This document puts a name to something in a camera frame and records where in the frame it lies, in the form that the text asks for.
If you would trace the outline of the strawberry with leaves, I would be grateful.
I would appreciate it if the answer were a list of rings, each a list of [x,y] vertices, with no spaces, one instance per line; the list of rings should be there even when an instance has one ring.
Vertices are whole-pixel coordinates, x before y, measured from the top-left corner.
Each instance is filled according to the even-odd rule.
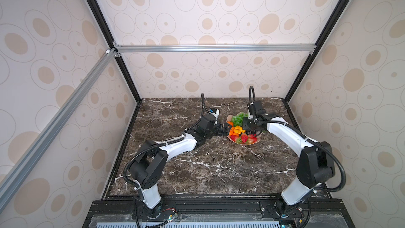
[[[240,136],[239,136],[239,135],[231,135],[231,136],[230,136],[230,139],[231,139],[233,142],[237,143],[237,142],[240,140]]]

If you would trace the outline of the small yellow lemon top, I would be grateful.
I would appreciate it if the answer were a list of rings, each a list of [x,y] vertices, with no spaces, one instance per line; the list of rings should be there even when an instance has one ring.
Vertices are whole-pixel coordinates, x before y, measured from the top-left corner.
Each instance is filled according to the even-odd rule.
[[[240,130],[241,130],[241,129],[242,129],[241,126],[236,126],[236,127],[234,127],[234,133],[241,134],[241,133],[240,133]]]

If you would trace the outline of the pink scalloped fruit bowl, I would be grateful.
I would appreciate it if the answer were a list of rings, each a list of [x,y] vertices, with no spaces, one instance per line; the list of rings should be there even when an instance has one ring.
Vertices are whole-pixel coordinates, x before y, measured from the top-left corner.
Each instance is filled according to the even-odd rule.
[[[243,126],[243,119],[248,118],[248,113],[240,112],[237,115],[228,115],[227,123],[231,126],[227,138],[239,145],[252,145],[260,141],[261,131],[248,130]]]

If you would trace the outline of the strawberry red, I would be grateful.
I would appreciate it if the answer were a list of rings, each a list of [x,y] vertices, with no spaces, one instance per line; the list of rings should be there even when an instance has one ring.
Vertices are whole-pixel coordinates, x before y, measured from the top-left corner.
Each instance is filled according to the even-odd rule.
[[[247,143],[249,145],[254,144],[257,142],[257,137],[254,135],[248,135]]]
[[[243,133],[243,134],[241,134],[240,138],[242,140],[242,143],[246,143],[248,140],[248,135]]]

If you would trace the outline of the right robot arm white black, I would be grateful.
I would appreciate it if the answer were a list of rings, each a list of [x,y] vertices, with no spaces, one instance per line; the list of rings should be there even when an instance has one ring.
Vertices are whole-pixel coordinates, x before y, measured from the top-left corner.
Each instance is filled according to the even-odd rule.
[[[338,192],[344,188],[347,176],[343,165],[333,154],[329,143],[316,141],[291,126],[276,113],[268,113],[249,88],[248,117],[242,128],[248,132],[269,132],[287,144],[298,156],[296,178],[281,192],[274,208],[280,218],[289,217],[295,207],[319,190]]]

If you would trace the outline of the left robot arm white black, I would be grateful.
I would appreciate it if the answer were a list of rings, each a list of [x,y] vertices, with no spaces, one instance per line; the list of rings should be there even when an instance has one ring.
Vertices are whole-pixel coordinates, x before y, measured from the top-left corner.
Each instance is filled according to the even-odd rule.
[[[201,114],[196,123],[186,128],[179,137],[166,141],[145,141],[125,165],[123,179],[138,192],[137,199],[142,203],[147,217],[155,219],[160,215],[162,199],[158,181],[166,163],[178,155],[201,147],[212,137],[229,134],[231,125],[221,123],[218,116],[219,110],[208,109],[205,96],[201,94]]]

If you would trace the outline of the green grape bunch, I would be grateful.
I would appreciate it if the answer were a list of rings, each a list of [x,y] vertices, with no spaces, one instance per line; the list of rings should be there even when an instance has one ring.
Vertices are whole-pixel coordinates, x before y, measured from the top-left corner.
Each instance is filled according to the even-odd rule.
[[[247,113],[239,113],[235,116],[232,117],[231,122],[233,123],[233,126],[242,126],[243,124],[243,119],[244,118],[248,118],[248,114]]]

